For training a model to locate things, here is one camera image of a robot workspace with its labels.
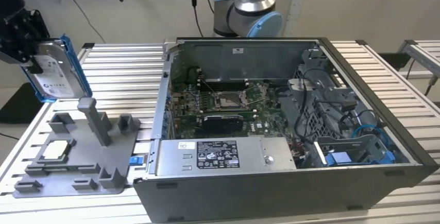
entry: blue latch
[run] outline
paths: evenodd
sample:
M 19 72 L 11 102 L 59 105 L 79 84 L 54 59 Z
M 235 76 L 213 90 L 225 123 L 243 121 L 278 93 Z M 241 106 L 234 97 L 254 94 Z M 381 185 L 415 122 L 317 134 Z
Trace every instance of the blue latch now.
M 130 166 L 141 166 L 143 164 L 143 157 L 142 156 L 131 156 L 131 157 L 129 157 L 127 164 Z

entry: warning label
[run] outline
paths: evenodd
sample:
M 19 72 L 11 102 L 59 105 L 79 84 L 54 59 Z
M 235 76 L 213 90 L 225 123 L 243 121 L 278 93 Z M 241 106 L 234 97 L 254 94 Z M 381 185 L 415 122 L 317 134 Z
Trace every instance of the warning label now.
M 197 142 L 197 167 L 199 169 L 238 168 L 235 141 Z

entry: robotic arm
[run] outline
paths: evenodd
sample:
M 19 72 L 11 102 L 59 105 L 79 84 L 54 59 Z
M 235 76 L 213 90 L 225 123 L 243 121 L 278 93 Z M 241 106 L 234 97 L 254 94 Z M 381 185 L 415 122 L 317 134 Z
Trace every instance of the robotic arm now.
M 213 32 L 222 37 L 274 37 L 282 27 L 274 0 L 214 0 Z
M 31 74 L 42 72 L 34 61 L 34 42 L 49 37 L 37 10 L 25 10 L 23 0 L 1 0 L 0 5 L 0 59 L 18 64 Z

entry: motherboard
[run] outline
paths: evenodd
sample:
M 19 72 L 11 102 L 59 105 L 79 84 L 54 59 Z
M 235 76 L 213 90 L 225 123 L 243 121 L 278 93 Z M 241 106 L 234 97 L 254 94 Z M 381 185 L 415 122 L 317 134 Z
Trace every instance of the motherboard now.
M 275 88 L 267 81 L 173 86 L 171 112 L 177 139 L 286 137 L 291 131 L 281 112 Z

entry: sticker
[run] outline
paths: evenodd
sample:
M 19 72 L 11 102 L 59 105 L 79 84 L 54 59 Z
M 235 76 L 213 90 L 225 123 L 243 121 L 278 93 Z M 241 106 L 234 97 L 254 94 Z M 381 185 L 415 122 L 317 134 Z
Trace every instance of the sticker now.
M 197 142 L 197 168 L 238 168 L 235 141 Z
M 245 53 L 245 49 L 243 48 L 233 48 L 231 49 L 231 54 L 242 54 Z
M 194 142 L 178 142 L 178 149 L 194 149 Z
M 55 98 L 71 97 L 74 95 L 73 89 L 57 61 L 47 55 L 35 55 L 34 60 L 42 69 L 41 74 L 33 75 L 42 91 Z

